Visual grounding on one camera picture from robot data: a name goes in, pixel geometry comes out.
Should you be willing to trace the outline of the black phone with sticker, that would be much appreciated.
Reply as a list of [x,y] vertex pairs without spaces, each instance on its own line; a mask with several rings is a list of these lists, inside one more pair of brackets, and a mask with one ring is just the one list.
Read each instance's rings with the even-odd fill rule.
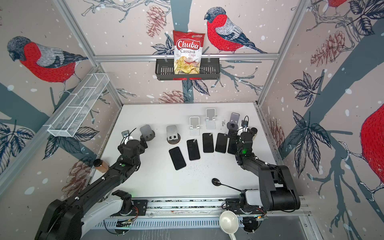
[[203,134],[203,152],[204,153],[213,153],[214,150],[214,140],[212,133]]

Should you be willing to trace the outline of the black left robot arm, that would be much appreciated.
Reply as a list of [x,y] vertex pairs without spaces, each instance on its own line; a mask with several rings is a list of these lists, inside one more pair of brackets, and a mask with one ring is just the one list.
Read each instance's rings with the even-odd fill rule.
[[79,240],[86,233],[86,213],[102,197],[124,183],[141,165],[140,155],[148,147],[143,137],[121,143],[116,163],[98,180],[73,197],[51,202],[37,230],[36,240]]

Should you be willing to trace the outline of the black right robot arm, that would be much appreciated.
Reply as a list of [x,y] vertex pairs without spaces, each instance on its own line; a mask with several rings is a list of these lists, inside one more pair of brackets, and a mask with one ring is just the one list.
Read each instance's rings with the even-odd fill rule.
[[235,158],[238,165],[259,178],[261,203],[267,211],[298,210],[300,197],[289,168],[264,162],[253,153],[253,138],[257,132],[256,128],[250,128],[237,136]]

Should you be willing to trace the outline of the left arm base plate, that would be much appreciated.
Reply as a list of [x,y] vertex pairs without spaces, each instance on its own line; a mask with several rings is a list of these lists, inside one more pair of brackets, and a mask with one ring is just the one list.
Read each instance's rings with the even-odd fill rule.
[[145,216],[148,206],[148,200],[131,200],[124,201],[122,209],[118,212],[118,216]]

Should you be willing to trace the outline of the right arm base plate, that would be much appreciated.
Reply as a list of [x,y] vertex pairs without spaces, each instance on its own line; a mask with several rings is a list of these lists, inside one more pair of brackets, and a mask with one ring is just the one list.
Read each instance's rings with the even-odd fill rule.
[[234,212],[236,215],[265,215],[263,206],[249,205],[245,200],[239,198],[225,199],[224,208]]

